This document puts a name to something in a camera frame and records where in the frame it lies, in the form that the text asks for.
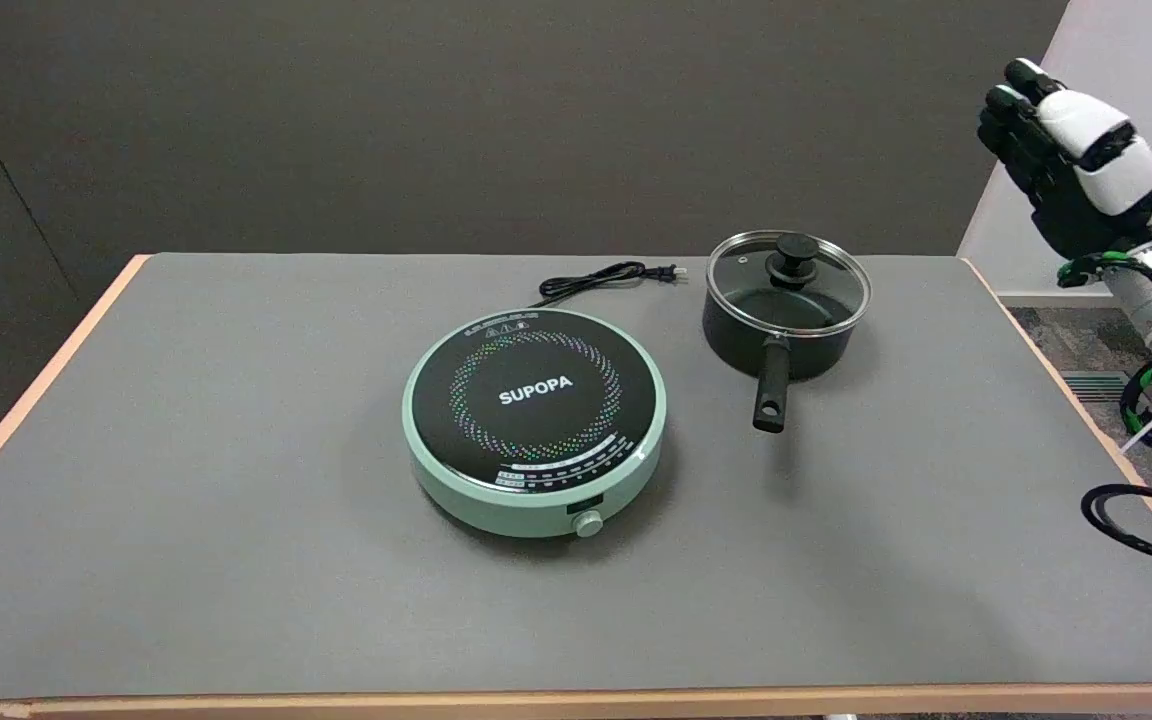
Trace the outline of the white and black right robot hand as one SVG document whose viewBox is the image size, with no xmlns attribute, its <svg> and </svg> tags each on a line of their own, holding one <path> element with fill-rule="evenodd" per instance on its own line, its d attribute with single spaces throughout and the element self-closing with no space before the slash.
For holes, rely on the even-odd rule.
<svg viewBox="0 0 1152 720">
<path fill-rule="evenodd" d="M 1152 240 L 1152 149 L 1124 111 L 1015 58 L 990 88 L 975 132 L 1060 258 Z"/>
</svg>

